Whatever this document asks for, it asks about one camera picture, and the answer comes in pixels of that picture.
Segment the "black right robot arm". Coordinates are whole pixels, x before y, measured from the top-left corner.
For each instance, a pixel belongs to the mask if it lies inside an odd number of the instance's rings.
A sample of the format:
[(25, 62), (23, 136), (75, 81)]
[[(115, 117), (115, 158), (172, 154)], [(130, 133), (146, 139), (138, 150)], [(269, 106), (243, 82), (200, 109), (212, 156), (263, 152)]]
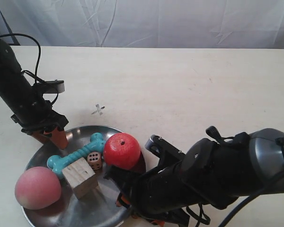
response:
[(266, 128), (222, 137), (211, 126), (206, 134), (187, 153), (152, 135), (145, 147), (159, 162), (145, 173), (110, 166), (104, 177), (120, 190), (120, 204), (154, 225), (186, 227), (191, 218), (210, 224), (204, 205), (223, 210), (244, 197), (225, 226), (258, 196), (284, 193), (284, 132)]

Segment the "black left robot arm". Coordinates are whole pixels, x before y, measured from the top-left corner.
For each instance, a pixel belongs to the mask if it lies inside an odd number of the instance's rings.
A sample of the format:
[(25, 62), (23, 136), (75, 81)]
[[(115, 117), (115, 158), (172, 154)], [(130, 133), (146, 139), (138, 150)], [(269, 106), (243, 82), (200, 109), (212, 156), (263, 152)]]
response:
[(23, 133), (41, 143), (50, 140), (60, 149), (67, 147), (64, 127), (68, 120), (53, 110), (52, 101), (43, 97), (64, 91), (64, 81), (44, 81), (22, 70), (10, 45), (0, 39), (0, 97), (13, 112), (11, 118)]

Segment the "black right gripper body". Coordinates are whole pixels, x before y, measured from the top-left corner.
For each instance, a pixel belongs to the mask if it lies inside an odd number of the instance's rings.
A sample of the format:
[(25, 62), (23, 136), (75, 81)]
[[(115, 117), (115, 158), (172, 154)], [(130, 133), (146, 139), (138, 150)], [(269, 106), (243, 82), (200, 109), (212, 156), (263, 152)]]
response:
[(110, 166), (104, 178), (112, 180), (132, 209), (142, 217), (176, 225), (188, 225), (190, 216), (183, 207), (197, 204), (201, 197), (181, 182), (177, 164), (140, 174)]

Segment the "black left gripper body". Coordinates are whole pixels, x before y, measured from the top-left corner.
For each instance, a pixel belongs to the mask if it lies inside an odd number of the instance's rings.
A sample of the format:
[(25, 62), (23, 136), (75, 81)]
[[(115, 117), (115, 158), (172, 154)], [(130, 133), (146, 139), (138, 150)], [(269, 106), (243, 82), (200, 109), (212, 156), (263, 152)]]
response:
[(22, 103), (12, 105), (12, 120), (21, 126), (21, 131), (28, 135), (33, 132), (51, 132), (54, 129), (60, 131), (69, 123), (67, 118), (53, 110), (50, 101), (35, 101), (32, 103)]

